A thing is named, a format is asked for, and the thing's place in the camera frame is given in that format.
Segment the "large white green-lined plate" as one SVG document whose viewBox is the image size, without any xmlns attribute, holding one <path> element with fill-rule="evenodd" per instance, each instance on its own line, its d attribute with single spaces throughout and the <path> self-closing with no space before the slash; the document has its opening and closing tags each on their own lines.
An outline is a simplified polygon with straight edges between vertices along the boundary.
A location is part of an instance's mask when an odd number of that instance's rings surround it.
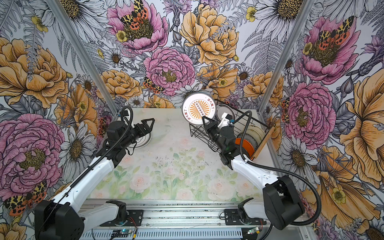
<svg viewBox="0 0 384 240">
<path fill-rule="evenodd" d="M 151 138 L 152 138 L 152 134 L 149 133 L 149 134 L 145 135 L 144 137 L 138 138 L 136 140 L 135 144 L 129 145 L 129 148 L 133 149 L 134 147 L 136 147 L 136 148 L 145 147 L 150 142 Z"/>
</svg>

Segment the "orange plate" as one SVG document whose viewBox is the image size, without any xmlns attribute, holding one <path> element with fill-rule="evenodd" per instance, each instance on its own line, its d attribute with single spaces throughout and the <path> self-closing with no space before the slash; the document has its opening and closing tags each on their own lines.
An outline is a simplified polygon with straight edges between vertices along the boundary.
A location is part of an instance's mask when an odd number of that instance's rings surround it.
<svg viewBox="0 0 384 240">
<path fill-rule="evenodd" d="M 255 153 L 254 146 L 246 139 L 243 140 L 241 147 L 243 150 L 243 154 L 246 155 L 248 158 L 250 158 Z"/>
</svg>

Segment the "sunburst pattern white plate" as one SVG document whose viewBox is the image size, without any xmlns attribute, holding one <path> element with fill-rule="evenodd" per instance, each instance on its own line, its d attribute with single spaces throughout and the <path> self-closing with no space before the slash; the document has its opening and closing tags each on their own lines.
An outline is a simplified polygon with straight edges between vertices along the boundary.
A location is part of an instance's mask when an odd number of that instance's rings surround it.
<svg viewBox="0 0 384 240">
<path fill-rule="evenodd" d="M 213 119 L 217 112 L 215 100 L 205 93 L 194 93 L 182 104 L 184 119 L 192 125 L 203 125 L 203 117 Z"/>
</svg>

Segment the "rearmost green red rimmed plate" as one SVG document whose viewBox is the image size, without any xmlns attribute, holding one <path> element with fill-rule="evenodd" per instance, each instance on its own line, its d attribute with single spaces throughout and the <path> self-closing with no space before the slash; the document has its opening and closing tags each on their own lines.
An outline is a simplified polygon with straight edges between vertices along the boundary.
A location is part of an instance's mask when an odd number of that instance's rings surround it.
<svg viewBox="0 0 384 240">
<path fill-rule="evenodd" d="M 218 104 L 216 111 L 216 119 L 220 122 L 223 119 L 223 114 L 231 115 L 235 119 L 235 113 L 231 107 L 226 104 Z"/>
</svg>

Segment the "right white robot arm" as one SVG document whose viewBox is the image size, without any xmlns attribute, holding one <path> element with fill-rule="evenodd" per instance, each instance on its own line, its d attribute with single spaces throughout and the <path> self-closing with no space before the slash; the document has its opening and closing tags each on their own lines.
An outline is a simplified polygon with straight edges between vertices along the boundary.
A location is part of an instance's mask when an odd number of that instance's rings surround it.
<svg viewBox="0 0 384 240">
<path fill-rule="evenodd" d="M 248 198 L 238 205 L 243 223 L 254 219 L 268 220 L 278 230 L 298 225 L 296 220 L 304 214 L 304 206 L 292 179 L 279 177 L 267 166 L 258 166 L 248 157 L 241 143 L 236 144 L 233 120 L 224 117 L 221 122 L 203 117 L 203 126 L 211 141 L 219 148 L 222 163 L 245 177 L 263 193 L 263 202 Z"/>
</svg>

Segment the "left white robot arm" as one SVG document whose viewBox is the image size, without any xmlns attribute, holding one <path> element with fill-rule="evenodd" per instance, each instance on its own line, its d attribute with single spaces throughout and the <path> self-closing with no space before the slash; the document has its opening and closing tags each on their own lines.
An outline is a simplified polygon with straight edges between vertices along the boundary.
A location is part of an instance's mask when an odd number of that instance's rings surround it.
<svg viewBox="0 0 384 240">
<path fill-rule="evenodd" d="M 124 121 L 110 123 L 107 138 L 90 166 L 52 200 L 44 200 L 36 206 L 36 239 L 78 240 L 84 232 L 104 223 L 125 224 L 128 213 L 123 202 L 109 200 L 86 212 L 80 209 L 103 178 L 120 164 L 128 147 L 152 132 L 154 123 L 153 118 L 135 125 Z"/>
</svg>

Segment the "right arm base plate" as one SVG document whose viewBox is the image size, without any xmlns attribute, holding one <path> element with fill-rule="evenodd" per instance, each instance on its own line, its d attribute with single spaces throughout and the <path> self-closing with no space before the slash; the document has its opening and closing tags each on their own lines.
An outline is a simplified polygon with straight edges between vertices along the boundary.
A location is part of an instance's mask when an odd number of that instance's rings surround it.
<svg viewBox="0 0 384 240">
<path fill-rule="evenodd" d="M 265 225 L 266 220 L 260 218 L 250 218 L 246 213 L 239 209 L 225 209 L 224 210 L 224 221 L 227 226 L 236 225 Z"/>
</svg>

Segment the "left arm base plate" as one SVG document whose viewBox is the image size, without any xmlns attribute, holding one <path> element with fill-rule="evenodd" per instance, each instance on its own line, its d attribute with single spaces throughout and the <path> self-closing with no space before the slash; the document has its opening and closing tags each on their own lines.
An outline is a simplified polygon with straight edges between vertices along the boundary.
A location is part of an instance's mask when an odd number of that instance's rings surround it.
<svg viewBox="0 0 384 240">
<path fill-rule="evenodd" d="M 108 221 L 101 224 L 101 227 L 140 227 L 143 221 L 143 210 L 127 210 L 120 220 Z"/>
</svg>

